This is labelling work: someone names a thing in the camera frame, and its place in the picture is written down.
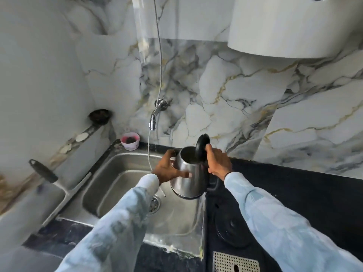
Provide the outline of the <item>person's left hand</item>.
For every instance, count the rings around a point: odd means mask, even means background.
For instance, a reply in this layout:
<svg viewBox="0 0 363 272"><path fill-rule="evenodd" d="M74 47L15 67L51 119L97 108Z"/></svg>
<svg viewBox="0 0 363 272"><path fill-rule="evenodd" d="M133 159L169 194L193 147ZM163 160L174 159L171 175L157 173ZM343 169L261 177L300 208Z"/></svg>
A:
<svg viewBox="0 0 363 272"><path fill-rule="evenodd" d="M170 169L174 168L174 162L171 160L171 158L176 156L176 152L174 149L169 149L166 151L166 153L163 155L161 160L158 162L154 170L152 171L152 174L155 174L159 180L159 186L161 186L163 183L169 182L170 180Z"/></svg>

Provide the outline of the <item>person's right hand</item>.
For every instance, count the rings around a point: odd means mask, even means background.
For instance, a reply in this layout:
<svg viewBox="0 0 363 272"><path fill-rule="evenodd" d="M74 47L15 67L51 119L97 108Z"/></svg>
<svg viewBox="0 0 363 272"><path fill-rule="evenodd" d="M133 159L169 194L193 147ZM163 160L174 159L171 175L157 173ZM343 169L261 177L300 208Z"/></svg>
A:
<svg viewBox="0 0 363 272"><path fill-rule="evenodd" d="M222 150L213 148L211 144L207 144L205 150L209 166L208 172L224 181L226 176L233 171L229 157Z"/></svg>

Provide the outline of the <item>stainless steel electric kettle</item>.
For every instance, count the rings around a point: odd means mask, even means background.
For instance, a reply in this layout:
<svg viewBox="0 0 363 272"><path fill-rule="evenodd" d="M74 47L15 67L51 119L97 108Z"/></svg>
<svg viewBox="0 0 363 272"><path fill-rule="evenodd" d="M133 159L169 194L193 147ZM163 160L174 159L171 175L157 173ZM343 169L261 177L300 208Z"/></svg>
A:
<svg viewBox="0 0 363 272"><path fill-rule="evenodd" d="M176 156L174 167L191 174L190 178L177 177L170 181L170 186L176 195L192 200L201 197L205 192L216 192L222 181L212 180L208 172L207 153L205 147L210 143L208 134L202 134L195 146L182 148Z"/></svg>

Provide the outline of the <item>person's left forearm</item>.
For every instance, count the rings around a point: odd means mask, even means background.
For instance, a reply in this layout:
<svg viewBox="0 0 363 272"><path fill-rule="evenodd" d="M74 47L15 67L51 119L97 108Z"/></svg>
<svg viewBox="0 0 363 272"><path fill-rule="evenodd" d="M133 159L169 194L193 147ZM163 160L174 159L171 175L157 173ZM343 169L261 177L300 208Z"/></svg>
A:
<svg viewBox="0 0 363 272"><path fill-rule="evenodd" d="M158 189L155 174L143 176L66 255L55 272L134 272L147 230L149 206Z"/></svg>

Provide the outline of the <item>person's right forearm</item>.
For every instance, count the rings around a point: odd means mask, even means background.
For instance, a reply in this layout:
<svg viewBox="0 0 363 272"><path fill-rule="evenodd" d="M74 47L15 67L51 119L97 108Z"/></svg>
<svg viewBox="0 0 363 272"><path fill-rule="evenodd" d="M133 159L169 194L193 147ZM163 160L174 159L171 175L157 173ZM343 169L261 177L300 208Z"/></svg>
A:
<svg viewBox="0 0 363 272"><path fill-rule="evenodd" d="M250 232L283 272L363 272L363 262L241 173L229 173L224 183Z"/></svg>

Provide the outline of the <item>sink drain strainer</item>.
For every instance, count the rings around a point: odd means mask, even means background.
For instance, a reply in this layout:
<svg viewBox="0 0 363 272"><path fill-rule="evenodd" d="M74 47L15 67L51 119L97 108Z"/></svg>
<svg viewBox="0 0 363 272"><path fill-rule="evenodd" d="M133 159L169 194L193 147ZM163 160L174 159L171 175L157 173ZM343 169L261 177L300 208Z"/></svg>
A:
<svg viewBox="0 0 363 272"><path fill-rule="evenodd" d="M151 203L150 203L150 206L149 206L148 214L149 215L155 214L156 212L158 212L160 207L161 207L161 199L156 195L153 196L152 200L151 200Z"/></svg>

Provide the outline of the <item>stainless steel kitchen sink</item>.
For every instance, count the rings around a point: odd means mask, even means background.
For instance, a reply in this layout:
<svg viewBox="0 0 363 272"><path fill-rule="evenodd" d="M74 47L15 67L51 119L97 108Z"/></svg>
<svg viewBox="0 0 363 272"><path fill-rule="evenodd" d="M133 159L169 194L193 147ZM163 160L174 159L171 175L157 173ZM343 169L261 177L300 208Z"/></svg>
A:
<svg viewBox="0 0 363 272"><path fill-rule="evenodd" d="M205 195L187 200L175 194L170 182L158 186L148 177L162 154L148 158L144 151L119 153L101 165L77 192L59 219L95 227L103 218L116 220L116 211L127 207L141 211L148 246L185 258L204 257Z"/></svg>

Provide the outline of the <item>pink and white small container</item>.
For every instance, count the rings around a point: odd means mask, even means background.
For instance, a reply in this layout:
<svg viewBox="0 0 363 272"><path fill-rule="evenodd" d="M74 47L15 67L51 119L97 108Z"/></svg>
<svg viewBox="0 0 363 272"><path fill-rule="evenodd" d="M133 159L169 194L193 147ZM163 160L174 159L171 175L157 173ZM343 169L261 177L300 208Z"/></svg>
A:
<svg viewBox="0 0 363 272"><path fill-rule="evenodd" d="M137 133L129 132L125 133L120 141L125 150L134 151L139 147L140 136Z"/></svg>

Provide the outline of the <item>black kettle base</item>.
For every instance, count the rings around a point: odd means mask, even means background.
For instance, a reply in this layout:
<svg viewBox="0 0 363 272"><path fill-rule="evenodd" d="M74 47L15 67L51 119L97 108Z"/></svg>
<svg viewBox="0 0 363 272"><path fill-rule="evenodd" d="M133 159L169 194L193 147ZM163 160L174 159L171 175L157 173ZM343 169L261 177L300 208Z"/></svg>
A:
<svg viewBox="0 0 363 272"><path fill-rule="evenodd" d="M245 250L253 244L253 236L247 223L236 209L214 203L212 226L216 240L226 250Z"/></svg>

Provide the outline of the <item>perforated metal tray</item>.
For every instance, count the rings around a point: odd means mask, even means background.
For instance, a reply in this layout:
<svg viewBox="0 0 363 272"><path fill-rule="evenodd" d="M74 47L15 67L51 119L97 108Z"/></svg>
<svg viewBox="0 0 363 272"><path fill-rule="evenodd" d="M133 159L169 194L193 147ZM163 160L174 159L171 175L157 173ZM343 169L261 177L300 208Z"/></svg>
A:
<svg viewBox="0 0 363 272"><path fill-rule="evenodd" d="M213 272L261 272L257 260L213 252Z"/></svg>

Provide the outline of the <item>white water heater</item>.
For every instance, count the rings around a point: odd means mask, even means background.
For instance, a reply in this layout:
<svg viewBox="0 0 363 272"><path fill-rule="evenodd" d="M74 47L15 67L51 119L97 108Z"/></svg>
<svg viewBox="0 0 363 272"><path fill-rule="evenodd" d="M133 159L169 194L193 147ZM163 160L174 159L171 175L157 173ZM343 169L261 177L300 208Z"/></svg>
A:
<svg viewBox="0 0 363 272"><path fill-rule="evenodd" d="M235 0L228 47L278 58L337 54L363 17L363 0Z"/></svg>

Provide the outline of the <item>chrome wall tap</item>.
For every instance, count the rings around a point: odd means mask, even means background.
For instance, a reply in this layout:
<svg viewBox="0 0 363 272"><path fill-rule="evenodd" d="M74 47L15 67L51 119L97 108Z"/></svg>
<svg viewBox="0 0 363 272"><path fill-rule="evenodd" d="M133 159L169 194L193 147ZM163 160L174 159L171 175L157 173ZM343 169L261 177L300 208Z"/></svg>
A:
<svg viewBox="0 0 363 272"><path fill-rule="evenodd" d="M172 102L172 98L171 97L167 97L165 99L157 99L155 101L155 109L151 114L150 117L150 122L149 122L149 129L150 131L155 131L157 128L157 116L159 115L159 113L161 111L165 111Z"/></svg>

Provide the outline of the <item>black handled utensil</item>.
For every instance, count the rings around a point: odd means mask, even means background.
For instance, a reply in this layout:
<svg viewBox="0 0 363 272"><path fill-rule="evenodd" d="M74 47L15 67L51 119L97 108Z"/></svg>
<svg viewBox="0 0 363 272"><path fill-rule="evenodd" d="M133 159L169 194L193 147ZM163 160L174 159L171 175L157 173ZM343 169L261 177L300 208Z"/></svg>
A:
<svg viewBox="0 0 363 272"><path fill-rule="evenodd" d="M47 182L55 183L58 181L58 176L39 161L30 159L29 164L32 167L32 169L34 169L34 171L37 174L39 174L42 178L44 178Z"/></svg>

